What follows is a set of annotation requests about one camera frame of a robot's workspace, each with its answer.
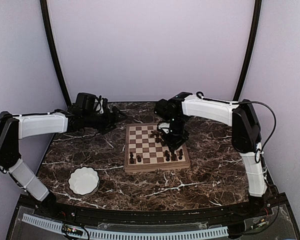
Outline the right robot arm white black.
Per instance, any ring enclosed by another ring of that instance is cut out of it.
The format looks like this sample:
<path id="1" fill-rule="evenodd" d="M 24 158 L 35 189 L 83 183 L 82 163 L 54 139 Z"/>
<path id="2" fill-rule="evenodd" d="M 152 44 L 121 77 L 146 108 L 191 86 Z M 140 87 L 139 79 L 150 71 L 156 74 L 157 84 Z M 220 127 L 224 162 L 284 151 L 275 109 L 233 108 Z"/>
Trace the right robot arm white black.
<path id="1" fill-rule="evenodd" d="M 266 167 L 262 155 L 261 125 L 253 105 L 255 101 L 225 101 L 206 98 L 201 91 L 196 94 L 180 92 L 169 100 L 161 99 L 154 107 L 154 113 L 162 118 L 157 124 L 163 142 L 174 153 L 188 139 L 185 123 L 190 117 L 217 121 L 231 127 L 231 143 L 239 152 L 248 179 L 248 192 L 254 198 L 245 205 L 245 213 L 256 217 L 265 208 L 261 197 L 266 193 Z"/>

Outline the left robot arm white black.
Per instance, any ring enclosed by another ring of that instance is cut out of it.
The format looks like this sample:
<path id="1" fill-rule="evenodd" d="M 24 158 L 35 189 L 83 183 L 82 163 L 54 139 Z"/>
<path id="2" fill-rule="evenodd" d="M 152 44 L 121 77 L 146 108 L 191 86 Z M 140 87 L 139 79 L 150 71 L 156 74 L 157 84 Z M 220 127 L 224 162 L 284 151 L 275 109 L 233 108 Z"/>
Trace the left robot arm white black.
<path id="1" fill-rule="evenodd" d="M 72 133 L 85 128 L 96 129 L 104 135 L 116 128 L 127 115 L 117 107 L 99 111 L 56 109 L 47 113 L 0 113 L 0 172 L 9 174 L 19 186 L 41 203 L 41 210 L 50 218 L 57 218 L 60 206 L 53 193 L 36 177 L 23 161 L 19 141 L 25 138 Z"/>

